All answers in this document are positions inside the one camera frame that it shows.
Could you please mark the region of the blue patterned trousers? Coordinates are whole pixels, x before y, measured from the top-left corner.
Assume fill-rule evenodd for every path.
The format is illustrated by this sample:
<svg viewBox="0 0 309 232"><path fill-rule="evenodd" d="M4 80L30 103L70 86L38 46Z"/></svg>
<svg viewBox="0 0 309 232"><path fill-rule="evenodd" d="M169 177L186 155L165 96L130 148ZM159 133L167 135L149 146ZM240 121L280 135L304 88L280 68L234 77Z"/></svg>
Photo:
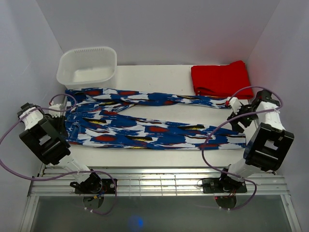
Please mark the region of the blue patterned trousers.
<svg viewBox="0 0 309 232"><path fill-rule="evenodd" d="M246 136L241 132L121 114L134 106L187 104L223 109L222 98L112 88L68 89L66 93L70 99L65 128L68 142L74 145L150 150L227 150L246 146Z"/></svg>

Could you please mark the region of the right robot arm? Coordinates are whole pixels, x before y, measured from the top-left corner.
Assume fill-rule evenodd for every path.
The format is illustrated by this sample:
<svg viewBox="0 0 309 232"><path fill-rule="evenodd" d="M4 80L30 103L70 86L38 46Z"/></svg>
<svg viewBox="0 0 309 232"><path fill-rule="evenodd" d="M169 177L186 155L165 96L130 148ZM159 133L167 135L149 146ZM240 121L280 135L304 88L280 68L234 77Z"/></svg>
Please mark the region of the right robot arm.
<svg viewBox="0 0 309 232"><path fill-rule="evenodd" d="M243 187L244 179L256 172L278 170L295 138L282 125L277 109L281 103L273 99L268 90L257 92L250 104L244 105L232 97L228 105L233 110L228 118L233 130L243 132L254 120L258 120L259 126L248 142L243 158L223 169L218 186L224 192Z"/></svg>

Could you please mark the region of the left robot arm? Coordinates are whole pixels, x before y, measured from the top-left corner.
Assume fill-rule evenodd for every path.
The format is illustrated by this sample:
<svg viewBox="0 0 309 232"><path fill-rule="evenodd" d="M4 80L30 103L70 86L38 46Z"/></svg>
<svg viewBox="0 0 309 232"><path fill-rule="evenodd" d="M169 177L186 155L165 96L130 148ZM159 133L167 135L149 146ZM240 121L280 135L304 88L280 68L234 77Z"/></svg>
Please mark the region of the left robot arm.
<svg viewBox="0 0 309 232"><path fill-rule="evenodd" d="M19 137L22 142L45 165L58 166L71 172L75 181L70 186L77 192L96 194L103 190L101 178L92 173L70 153L70 145L65 129L65 117L62 104L55 104L44 112L40 106L26 103L17 113L25 126Z"/></svg>

